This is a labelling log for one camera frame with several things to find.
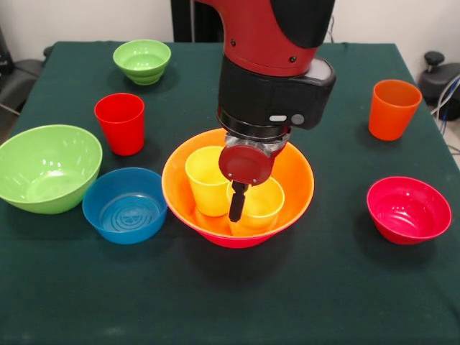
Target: large orange bowl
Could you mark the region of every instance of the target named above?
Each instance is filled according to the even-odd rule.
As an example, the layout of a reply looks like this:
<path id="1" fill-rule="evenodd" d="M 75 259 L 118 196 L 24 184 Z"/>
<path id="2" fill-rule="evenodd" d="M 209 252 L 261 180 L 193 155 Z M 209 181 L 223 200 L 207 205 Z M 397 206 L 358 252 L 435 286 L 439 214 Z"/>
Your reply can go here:
<path id="1" fill-rule="evenodd" d="M 285 192 L 285 205 L 275 227 L 254 236 L 232 236 L 227 216 L 207 217 L 197 212 L 185 174 L 187 157 L 205 146 L 224 146 L 225 133 L 223 129 L 214 129 L 181 144 L 167 160 L 163 170 L 163 193 L 171 211 L 209 241 L 227 248 L 253 247 L 286 229 L 303 215 L 313 197 L 313 171 L 302 152 L 287 143 L 276 158 L 272 171 L 272 177 L 281 184 Z"/>

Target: wall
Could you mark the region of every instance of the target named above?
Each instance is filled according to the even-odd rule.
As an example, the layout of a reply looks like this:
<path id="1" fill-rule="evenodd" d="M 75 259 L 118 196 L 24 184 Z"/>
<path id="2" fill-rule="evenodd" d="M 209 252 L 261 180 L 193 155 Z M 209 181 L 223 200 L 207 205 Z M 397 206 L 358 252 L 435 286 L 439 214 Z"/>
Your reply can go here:
<path id="1" fill-rule="evenodd" d="M 423 54 L 460 61 L 460 0 L 336 0 L 337 42 L 395 42 L 414 76 Z M 172 41 L 170 0 L 0 0 L 14 59 L 41 58 L 57 40 Z"/>
<path id="2" fill-rule="evenodd" d="M 173 41 L 169 0 L 0 0 L 14 60 L 43 58 L 58 40 Z"/>
<path id="3" fill-rule="evenodd" d="M 460 62 L 459 0 L 336 0 L 333 13 L 336 42 L 394 42 L 416 78 L 429 50 Z"/>

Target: dark green tablecloth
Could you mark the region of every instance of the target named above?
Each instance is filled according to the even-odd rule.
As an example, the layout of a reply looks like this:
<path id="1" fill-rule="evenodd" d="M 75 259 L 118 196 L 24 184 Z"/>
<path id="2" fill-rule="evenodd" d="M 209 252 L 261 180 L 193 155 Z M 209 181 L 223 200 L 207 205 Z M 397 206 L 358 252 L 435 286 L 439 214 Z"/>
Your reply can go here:
<path id="1" fill-rule="evenodd" d="M 117 45 L 58 43 L 15 132 L 77 125 L 101 140 L 101 173 L 161 173 L 180 143 L 218 126 L 221 46 L 171 44 L 163 79 L 138 87 L 112 63 Z M 320 125 L 293 132 L 316 177 L 299 222 L 230 250 L 169 214 L 155 237 L 124 247 L 103 240 L 80 206 L 43 216 L 1 201 L 0 344 L 457 344 L 459 170 L 425 105 L 399 141 L 367 131 L 372 86 L 411 80 L 394 45 L 325 45 L 320 55 L 337 83 Z M 93 116 L 97 100 L 119 91 L 146 103 L 147 143 L 133 157 L 111 154 Z M 412 247 L 385 241 L 365 196 L 388 175 L 438 188 L 454 212 L 450 230 Z"/>

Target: large green bowl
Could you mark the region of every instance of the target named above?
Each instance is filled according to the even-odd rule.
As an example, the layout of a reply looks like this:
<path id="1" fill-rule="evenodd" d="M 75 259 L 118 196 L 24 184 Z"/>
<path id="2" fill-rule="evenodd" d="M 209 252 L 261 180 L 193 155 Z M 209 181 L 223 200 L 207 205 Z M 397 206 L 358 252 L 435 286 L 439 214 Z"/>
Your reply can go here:
<path id="1" fill-rule="evenodd" d="M 0 198 L 35 213 L 70 210 L 97 178 L 101 162 L 101 143 L 85 129 L 29 129 L 0 146 Z"/>

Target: plastic cup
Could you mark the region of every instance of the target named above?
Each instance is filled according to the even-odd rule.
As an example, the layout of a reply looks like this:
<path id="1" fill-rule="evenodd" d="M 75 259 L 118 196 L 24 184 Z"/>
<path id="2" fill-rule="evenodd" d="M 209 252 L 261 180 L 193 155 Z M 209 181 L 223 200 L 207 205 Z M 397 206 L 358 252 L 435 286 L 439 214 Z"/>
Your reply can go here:
<path id="1" fill-rule="evenodd" d="M 229 201 L 233 194 L 234 190 L 229 185 L 227 188 Z M 237 222 L 229 222 L 231 233 L 234 236 L 251 236 L 273 229 L 285 203 L 285 194 L 281 185 L 274 178 L 269 178 L 261 185 L 249 186 L 245 196 L 241 219 Z"/>
<path id="2" fill-rule="evenodd" d="M 94 107 L 110 149 L 117 155 L 130 156 L 144 146 L 144 101 L 130 93 L 114 93 Z"/>
<path id="3" fill-rule="evenodd" d="M 369 131 L 381 140 L 399 139 L 422 101 L 422 93 L 402 80 L 382 80 L 374 87 Z"/>
<path id="4" fill-rule="evenodd" d="M 219 169 L 219 156 L 224 148 L 207 146 L 197 149 L 185 161 L 196 208 L 204 215 L 219 217 L 229 212 L 226 197 L 229 181 Z"/>

